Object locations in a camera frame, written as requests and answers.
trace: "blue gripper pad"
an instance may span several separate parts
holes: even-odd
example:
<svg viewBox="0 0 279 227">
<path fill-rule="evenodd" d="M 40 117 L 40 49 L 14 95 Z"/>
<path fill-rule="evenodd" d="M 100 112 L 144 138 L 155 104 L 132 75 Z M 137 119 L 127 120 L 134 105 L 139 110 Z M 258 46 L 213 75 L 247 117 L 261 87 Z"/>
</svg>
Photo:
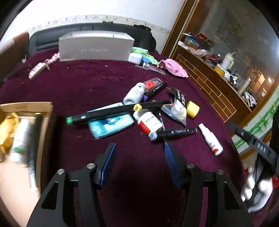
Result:
<svg viewBox="0 0 279 227">
<path fill-rule="evenodd" d="M 183 176 L 185 175 L 185 166 L 187 165 L 184 156 L 176 153 L 171 142 L 166 142 L 165 157 L 173 183 L 177 186 L 178 189 L 183 189 Z"/>
<path fill-rule="evenodd" d="M 97 165 L 97 170 L 94 176 L 94 183 L 99 190 L 102 190 L 107 184 L 115 159 L 116 143 L 110 143 L 106 152 L 96 158 L 94 164 Z"/>
</svg>

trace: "white plastic container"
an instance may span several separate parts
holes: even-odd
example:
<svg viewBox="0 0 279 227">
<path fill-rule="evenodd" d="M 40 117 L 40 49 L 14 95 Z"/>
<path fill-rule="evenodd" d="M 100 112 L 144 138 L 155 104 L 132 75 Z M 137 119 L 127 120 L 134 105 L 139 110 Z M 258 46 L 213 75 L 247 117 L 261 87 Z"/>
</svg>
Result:
<svg viewBox="0 0 279 227">
<path fill-rule="evenodd" d="M 163 124 L 150 111 L 134 112 L 133 117 L 147 135 L 160 131 L 163 128 Z"/>
<path fill-rule="evenodd" d="M 137 83 L 131 90 L 127 93 L 127 95 L 123 99 L 124 105 L 136 104 L 139 103 L 144 94 L 145 84 Z"/>
<path fill-rule="evenodd" d="M 139 65 L 141 63 L 142 55 L 137 53 L 130 53 L 128 62 Z"/>
<path fill-rule="evenodd" d="M 22 119 L 15 133 L 11 148 L 10 160 L 20 166 L 28 166 L 28 145 L 32 124 L 28 119 Z"/>
<path fill-rule="evenodd" d="M 203 134 L 203 137 L 205 138 L 205 142 L 210 147 L 213 154 L 215 156 L 221 154 L 223 152 L 223 147 L 217 140 L 216 136 L 203 124 L 199 124 L 199 128 L 201 130 L 201 133 Z"/>
</svg>

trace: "yellow bag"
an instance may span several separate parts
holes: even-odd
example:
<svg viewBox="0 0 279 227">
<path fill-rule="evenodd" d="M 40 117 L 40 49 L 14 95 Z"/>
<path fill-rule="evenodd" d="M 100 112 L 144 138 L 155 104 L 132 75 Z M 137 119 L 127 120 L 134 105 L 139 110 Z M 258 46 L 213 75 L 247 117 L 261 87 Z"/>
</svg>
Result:
<svg viewBox="0 0 279 227">
<path fill-rule="evenodd" d="M 16 113 L 11 113 L 0 124 L 0 150 L 6 154 L 8 149 L 12 146 L 15 132 L 19 125 L 19 117 Z"/>
</svg>

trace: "teal package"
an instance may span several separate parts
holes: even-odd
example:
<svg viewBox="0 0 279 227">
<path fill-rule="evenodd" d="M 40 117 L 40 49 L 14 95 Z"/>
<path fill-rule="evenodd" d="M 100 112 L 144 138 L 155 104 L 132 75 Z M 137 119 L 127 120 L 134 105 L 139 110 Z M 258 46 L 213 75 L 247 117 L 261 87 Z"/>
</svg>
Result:
<svg viewBox="0 0 279 227">
<path fill-rule="evenodd" d="M 115 103 L 95 110 L 107 109 L 116 106 L 123 106 L 123 103 Z M 131 117 L 130 114 L 126 113 L 118 116 L 109 117 L 106 119 L 89 121 L 88 125 L 94 138 L 99 139 L 122 131 L 125 128 L 131 126 L 133 123 L 134 119 Z"/>
</svg>

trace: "white spray bottle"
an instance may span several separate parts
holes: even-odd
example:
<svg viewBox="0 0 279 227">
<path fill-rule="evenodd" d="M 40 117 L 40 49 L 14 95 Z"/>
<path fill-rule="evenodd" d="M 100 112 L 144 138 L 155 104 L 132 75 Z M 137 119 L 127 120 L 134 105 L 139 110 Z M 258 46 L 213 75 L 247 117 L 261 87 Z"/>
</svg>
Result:
<svg viewBox="0 0 279 227">
<path fill-rule="evenodd" d="M 216 136 L 203 124 L 199 124 L 199 128 L 201 130 L 201 133 L 203 134 L 203 137 L 205 138 L 205 142 L 210 147 L 213 154 L 215 156 L 221 154 L 223 151 L 223 147 L 217 140 Z"/>
</svg>

